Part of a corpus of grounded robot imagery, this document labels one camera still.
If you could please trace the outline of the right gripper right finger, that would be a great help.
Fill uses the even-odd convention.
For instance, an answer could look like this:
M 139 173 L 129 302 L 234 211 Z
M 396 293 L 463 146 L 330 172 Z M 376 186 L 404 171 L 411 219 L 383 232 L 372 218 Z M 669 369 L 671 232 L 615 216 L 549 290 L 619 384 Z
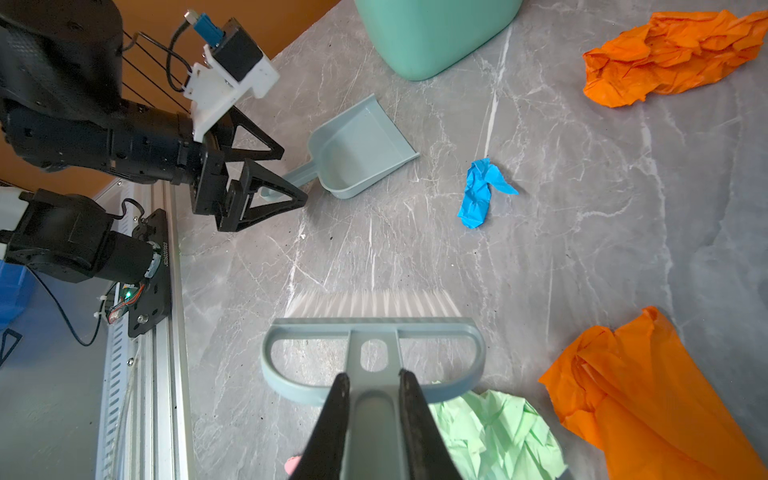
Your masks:
M 399 372 L 401 432 L 411 479 L 461 480 L 414 373 Z

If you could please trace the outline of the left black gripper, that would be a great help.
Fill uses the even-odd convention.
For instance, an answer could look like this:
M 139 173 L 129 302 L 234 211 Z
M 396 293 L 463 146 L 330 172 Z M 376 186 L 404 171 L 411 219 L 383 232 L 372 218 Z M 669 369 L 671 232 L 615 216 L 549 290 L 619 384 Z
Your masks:
M 234 145 L 238 132 L 253 142 L 251 148 Z M 255 162 L 281 160 L 284 152 L 241 110 L 231 107 L 200 143 L 192 144 L 192 212 L 212 216 L 220 232 L 235 233 L 304 207 L 308 195 L 300 187 Z M 226 162 L 242 161 L 240 178 L 230 182 Z

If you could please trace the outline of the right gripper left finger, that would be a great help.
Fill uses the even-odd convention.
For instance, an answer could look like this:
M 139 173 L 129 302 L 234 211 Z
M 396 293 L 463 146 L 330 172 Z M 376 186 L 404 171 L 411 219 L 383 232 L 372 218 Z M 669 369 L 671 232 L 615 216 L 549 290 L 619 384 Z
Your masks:
M 291 480 L 341 478 L 349 415 L 350 379 L 339 373 Z

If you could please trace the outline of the grey-blue dustpan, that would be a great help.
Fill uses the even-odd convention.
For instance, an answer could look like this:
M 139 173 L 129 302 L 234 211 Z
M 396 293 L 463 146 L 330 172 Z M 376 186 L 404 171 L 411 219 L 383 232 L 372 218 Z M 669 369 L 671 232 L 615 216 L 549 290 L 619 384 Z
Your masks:
M 338 199 L 350 199 L 419 157 L 375 95 L 312 132 L 310 160 L 283 179 L 295 187 L 317 179 Z

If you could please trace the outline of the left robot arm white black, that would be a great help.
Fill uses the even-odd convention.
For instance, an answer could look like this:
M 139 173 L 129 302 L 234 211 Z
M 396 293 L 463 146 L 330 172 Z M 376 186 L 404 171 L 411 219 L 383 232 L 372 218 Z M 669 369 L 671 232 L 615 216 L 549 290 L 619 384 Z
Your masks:
M 46 172 L 80 167 L 137 184 L 190 188 L 196 214 L 239 232 L 303 207 L 306 194 L 264 167 L 284 150 L 237 107 L 278 80 L 264 52 L 236 20 L 215 25 L 188 12 L 204 40 L 204 62 L 171 87 L 191 103 L 171 113 L 121 95 L 127 36 L 111 1 L 5 1 L 1 5 L 1 129 L 14 152 Z M 78 283 L 102 278 L 143 284 L 164 262 L 163 244 L 141 220 L 117 232 L 94 200 L 25 192 L 17 225 L 3 230 L 3 259 Z

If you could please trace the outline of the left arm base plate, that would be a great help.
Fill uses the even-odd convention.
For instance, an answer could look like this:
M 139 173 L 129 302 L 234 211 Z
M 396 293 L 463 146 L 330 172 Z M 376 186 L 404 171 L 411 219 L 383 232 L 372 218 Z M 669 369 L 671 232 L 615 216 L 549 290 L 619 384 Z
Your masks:
M 154 210 L 132 231 L 134 239 L 148 244 L 151 262 L 143 269 L 144 278 L 136 295 L 127 301 L 128 335 L 136 338 L 151 331 L 172 313 L 169 225 L 164 209 Z

